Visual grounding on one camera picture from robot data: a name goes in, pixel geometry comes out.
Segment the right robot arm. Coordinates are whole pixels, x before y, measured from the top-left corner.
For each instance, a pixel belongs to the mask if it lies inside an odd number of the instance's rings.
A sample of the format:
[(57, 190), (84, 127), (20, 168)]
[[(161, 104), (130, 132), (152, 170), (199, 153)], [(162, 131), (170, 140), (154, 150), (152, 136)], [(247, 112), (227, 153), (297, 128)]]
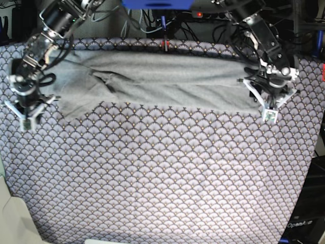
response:
[(72, 38), (75, 29), (83, 24), (102, 4), (102, 1), (53, 1), (41, 13), (43, 28), (26, 43), (21, 59), (12, 61), (8, 82), (15, 94), (14, 103), (5, 101), (19, 119), (21, 131), (34, 130), (47, 106), (59, 100), (55, 95), (45, 96), (40, 88), (53, 84), (56, 76), (44, 72), (61, 62), (58, 56), (50, 61), (50, 53), (59, 48), (56, 39)]

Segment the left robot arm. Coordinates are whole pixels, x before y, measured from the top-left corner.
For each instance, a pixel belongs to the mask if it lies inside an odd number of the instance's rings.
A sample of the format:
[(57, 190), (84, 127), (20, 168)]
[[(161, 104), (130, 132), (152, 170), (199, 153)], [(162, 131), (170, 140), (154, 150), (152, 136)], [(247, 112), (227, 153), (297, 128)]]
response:
[[(275, 28), (268, 25), (260, 15), (264, 1), (212, 1), (217, 12), (224, 13), (230, 20), (226, 35), (233, 51), (245, 61), (247, 76), (241, 81), (250, 95), (262, 106), (262, 120), (276, 123), (279, 109), (298, 91), (288, 84), (299, 76), (297, 58), (288, 57), (282, 48)], [(251, 40), (250, 47), (256, 60), (242, 53), (231, 37), (234, 24), (245, 24), (245, 37)]]

